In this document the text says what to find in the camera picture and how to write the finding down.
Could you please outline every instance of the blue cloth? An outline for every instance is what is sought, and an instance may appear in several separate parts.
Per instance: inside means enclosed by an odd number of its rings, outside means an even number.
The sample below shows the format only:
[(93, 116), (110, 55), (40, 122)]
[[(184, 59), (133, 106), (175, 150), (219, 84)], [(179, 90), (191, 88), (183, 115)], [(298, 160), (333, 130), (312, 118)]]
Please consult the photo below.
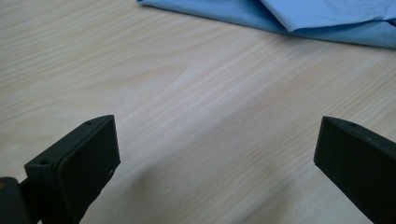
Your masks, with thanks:
[[(359, 13), (345, 8), (342, 0), (137, 0), (143, 5), (160, 7), (219, 21), (244, 25), (284, 35), (296, 35), (361, 45), (396, 49), (395, 0), (383, 0), (371, 4), (369, 0), (344, 0), (349, 8), (367, 3), (370, 10)], [(306, 2), (299, 7), (292, 2)], [(288, 7), (277, 5), (289, 2)]]

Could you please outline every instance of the wooden table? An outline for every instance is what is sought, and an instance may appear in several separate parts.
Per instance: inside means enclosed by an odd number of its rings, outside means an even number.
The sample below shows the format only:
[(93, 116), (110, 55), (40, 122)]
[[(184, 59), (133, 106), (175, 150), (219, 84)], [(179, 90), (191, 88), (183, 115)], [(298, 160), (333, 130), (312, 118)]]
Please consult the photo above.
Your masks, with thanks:
[(82, 223), (370, 223), (313, 163), (321, 117), (396, 141), (396, 52), (127, 0), (0, 1), (0, 176), (87, 119), (121, 166)]

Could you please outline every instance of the screw hole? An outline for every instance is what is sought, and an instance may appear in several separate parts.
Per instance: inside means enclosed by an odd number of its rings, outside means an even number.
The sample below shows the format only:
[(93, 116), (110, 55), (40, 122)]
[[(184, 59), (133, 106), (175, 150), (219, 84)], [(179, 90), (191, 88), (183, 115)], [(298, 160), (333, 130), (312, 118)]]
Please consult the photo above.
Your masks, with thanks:
[(40, 162), (40, 165), (47, 165), (47, 164), (50, 164), (48, 160), (43, 160)]

